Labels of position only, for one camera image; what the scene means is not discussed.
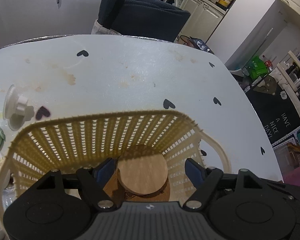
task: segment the screw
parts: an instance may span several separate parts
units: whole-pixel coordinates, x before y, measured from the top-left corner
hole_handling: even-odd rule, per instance
[[[113,206],[113,202],[111,200],[101,200],[98,202],[98,206],[103,209],[111,208]]]
[[[190,200],[186,203],[186,206],[191,209],[197,209],[197,208],[200,208],[202,206],[202,204],[200,201]]]

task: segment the washing machine door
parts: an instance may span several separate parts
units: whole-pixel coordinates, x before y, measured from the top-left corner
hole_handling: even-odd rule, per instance
[[[177,0],[164,0],[164,2],[167,2],[167,3],[172,4],[174,6],[178,5],[178,1]]]

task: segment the basket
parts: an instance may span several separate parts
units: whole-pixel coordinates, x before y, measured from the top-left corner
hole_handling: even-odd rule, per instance
[[[222,147],[187,115],[177,111],[138,111],[95,114],[45,122],[24,128],[11,143],[0,170],[0,221],[2,178],[11,170],[17,197],[51,169],[74,173],[117,158],[125,149],[146,144],[161,152],[167,162],[170,201],[183,204],[195,191],[185,174],[185,161],[204,166],[199,142],[205,140],[218,153],[224,172],[231,173]]]

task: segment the cabinet handle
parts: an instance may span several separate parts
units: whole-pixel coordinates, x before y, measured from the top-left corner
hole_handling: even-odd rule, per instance
[[[288,0],[283,0],[283,1],[289,4],[289,1],[288,1]]]

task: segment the gray ribbed panel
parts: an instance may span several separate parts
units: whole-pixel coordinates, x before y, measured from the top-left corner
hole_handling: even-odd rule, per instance
[[[200,213],[182,210],[178,202],[124,202],[99,214],[77,240],[221,240]]]

